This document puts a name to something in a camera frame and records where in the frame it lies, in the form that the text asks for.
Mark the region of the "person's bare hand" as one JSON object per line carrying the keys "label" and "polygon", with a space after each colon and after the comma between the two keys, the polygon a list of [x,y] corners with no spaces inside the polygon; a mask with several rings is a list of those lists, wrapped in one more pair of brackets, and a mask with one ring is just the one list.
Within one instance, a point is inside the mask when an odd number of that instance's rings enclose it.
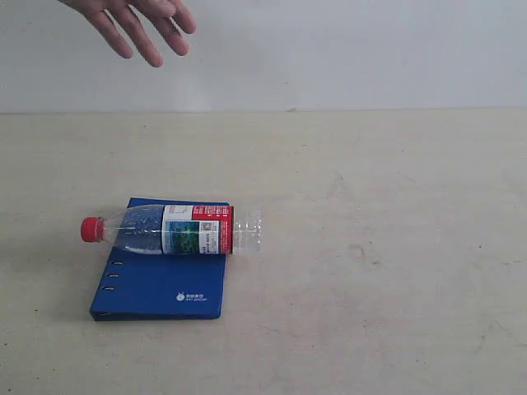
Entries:
{"label": "person's bare hand", "polygon": [[120,57],[131,58],[136,49],[152,67],[161,67],[163,58],[140,16],[179,56],[189,53],[184,36],[197,30],[194,15],[181,1],[68,0],[62,4],[82,15]]}

